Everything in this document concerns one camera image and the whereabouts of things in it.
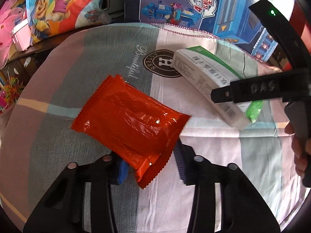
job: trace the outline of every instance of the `metal rivet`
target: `metal rivet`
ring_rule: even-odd
[[[76,162],[71,162],[71,163],[68,164],[67,167],[69,169],[75,169],[77,166],[78,166],[78,164]]]
[[[231,170],[237,170],[238,166],[235,164],[235,163],[230,163],[228,165],[228,167],[231,169]]]
[[[202,162],[204,160],[204,158],[200,155],[194,156],[193,159],[196,162]]]
[[[103,161],[109,162],[109,161],[111,161],[111,160],[112,160],[112,156],[111,156],[111,155],[105,155],[105,156],[103,156]]]

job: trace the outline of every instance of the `red plastic package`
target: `red plastic package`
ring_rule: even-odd
[[[190,116],[179,113],[111,75],[72,123],[116,152],[136,171],[145,188],[169,160]]]

